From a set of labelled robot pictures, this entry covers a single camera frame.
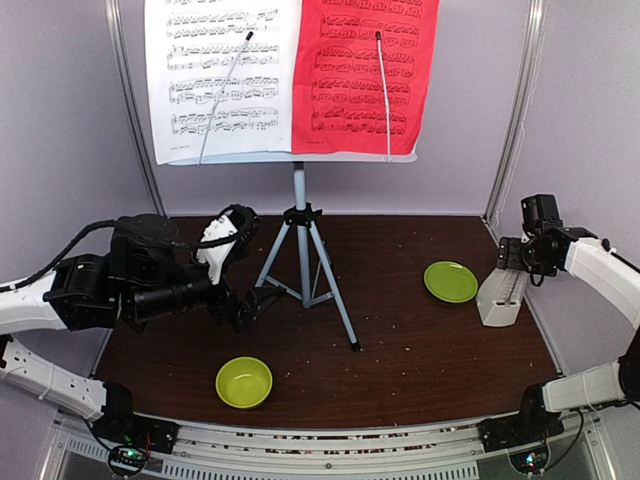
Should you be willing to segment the light blue music stand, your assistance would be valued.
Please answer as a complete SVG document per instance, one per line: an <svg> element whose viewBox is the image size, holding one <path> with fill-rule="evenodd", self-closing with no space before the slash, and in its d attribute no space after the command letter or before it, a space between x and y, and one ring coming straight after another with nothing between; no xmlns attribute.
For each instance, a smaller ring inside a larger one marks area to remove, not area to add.
<svg viewBox="0 0 640 480"><path fill-rule="evenodd" d="M283 222L278 235L269 251L267 259L260 271L254 287L276 286L286 290L286 294L298 299L302 306L310 308L327 300L334 300L338 308L343 326L346 330L350 347L353 351L361 350L346 305L340 293L332 264L328 256L321 234L317 226L317 218L322 215L321 210L314 210L306 201L306 176L305 164L295 162L293 164L293 183L295 205L283 213ZM291 228L297 232L298 258L300 266L301 290L299 292L289 288L282 282L270 276L270 270ZM310 271L309 247L314 246L318 256L316 272L324 273L329 284L329 291L323 295L315 294L318 276L312 276Z"/></svg>

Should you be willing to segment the white metronome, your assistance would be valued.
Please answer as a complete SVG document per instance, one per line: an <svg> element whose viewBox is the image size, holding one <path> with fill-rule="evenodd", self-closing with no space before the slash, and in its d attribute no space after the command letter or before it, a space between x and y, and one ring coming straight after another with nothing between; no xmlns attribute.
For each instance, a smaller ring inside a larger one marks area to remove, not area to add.
<svg viewBox="0 0 640 480"><path fill-rule="evenodd" d="M528 275L514 269L494 269L476 295L476 306L485 327L503 328L515 324L522 306Z"/></svg>

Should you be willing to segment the red paper sheet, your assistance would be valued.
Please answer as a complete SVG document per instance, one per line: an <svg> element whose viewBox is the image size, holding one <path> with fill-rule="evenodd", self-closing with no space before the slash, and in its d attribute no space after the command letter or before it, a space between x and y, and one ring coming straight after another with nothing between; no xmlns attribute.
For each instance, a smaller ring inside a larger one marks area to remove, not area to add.
<svg viewBox="0 0 640 480"><path fill-rule="evenodd" d="M424 116L437 1L305 1L292 151L407 156Z"/></svg>

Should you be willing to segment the white sheet music page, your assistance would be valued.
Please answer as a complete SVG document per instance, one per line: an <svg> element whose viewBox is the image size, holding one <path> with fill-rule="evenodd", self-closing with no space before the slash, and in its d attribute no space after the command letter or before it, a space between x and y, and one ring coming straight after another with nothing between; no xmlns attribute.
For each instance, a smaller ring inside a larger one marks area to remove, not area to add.
<svg viewBox="0 0 640 480"><path fill-rule="evenodd" d="M291 152L299 1L147 1L157 164Z"/></svg>

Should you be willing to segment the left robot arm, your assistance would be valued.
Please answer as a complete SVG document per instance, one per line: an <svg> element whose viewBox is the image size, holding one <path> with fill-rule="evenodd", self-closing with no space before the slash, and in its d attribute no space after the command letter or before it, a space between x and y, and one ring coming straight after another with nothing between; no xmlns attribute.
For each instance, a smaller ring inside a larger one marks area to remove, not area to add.
<svg viewBox="0 0 640 480"><path fill-rule="evenodd" d="M103 421L123 444L137 442L144 424L124 386L75 375L25 349L16 338L32 330L80 331L128 325L204 307L234 330L255 322L285 291L254 287L244 298L225 278L244 259L260 219L231 205L197 242L157 214L122 216L85 226L43 269L1 287L1 377L90 422Z"/></svg>

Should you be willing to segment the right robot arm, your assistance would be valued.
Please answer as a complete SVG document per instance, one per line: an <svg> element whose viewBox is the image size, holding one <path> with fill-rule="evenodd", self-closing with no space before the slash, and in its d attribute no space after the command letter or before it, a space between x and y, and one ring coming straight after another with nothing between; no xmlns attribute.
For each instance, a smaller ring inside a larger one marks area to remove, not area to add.
<svg viewBox="0 0 640 480"><path fill-rule="evenodd" d="M627 322L631 339L616 358L525 390L512 430L519 440L535 440L551 416L568 410L609 405L639 406L639 268L611 241L561 219L556 197L534 194L520 200L521 233L502 237L494 272L511 279L522 294L559 274L571 278Z"/></svg>

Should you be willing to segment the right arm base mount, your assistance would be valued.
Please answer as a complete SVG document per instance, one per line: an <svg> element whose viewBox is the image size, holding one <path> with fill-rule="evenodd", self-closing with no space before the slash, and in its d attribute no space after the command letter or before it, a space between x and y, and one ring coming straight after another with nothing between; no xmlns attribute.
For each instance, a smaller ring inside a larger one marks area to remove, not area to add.
<svg viewBox="0 0 640 480"><path fill-rule="evenodd" d="M560 413L545 408L541 384L525 389L517 413L487 418L477 428L486 453L508 450L511 466L528 476L541 474L549 466L547 440L564 432Z"/></svg>

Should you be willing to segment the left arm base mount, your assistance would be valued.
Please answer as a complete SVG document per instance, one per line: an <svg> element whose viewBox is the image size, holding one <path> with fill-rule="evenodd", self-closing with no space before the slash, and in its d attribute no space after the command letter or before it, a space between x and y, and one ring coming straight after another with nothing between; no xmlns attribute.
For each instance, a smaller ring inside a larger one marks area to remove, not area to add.
<svg viewBox="0 0 640 480"><path fill-rule="evenodd" d="M113 474L129 479L142 472L152 453L171 454L179 425L135 414L131 392L123 385L103 383L106 394L97 420L84 420L93 438L107 451Z"/></svg>

